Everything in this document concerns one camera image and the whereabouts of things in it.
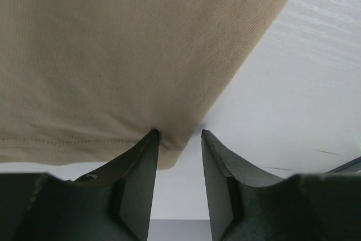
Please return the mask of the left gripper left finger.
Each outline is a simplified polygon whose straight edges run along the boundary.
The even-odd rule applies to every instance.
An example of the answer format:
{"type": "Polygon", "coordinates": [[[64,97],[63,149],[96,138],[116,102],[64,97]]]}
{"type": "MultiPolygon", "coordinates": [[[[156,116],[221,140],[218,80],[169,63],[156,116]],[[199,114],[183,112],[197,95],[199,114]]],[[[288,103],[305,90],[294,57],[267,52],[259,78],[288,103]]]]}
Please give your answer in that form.
{"type": "Polygon", "coordinates": [[[1,175],[2,240],[147,240],[159,154],[150,131],[103,166],[63,181],[1,175]]]}

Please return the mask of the beige t shirt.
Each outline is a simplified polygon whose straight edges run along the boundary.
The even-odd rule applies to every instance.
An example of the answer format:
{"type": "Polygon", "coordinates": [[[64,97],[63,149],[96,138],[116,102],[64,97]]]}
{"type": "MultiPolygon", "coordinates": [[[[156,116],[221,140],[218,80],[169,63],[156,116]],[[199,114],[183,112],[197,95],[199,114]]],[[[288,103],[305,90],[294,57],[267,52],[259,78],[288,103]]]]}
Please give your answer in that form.
{"type": "Polygon", "coordinates": [[[287,0],[1,0],[1,162],[174,166],[287,0]]]}

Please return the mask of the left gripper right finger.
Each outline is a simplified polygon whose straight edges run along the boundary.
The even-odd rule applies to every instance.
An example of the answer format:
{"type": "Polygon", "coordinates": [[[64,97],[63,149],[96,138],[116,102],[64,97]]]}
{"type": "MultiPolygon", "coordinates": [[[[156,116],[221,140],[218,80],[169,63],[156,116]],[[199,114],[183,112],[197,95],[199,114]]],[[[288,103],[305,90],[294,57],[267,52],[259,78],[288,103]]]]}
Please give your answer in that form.
{"type": "Polygon", "coordinates": [[[360,175],[280,178],[203,130],[202,161],[213,240],[359,240],[360,175]]]}

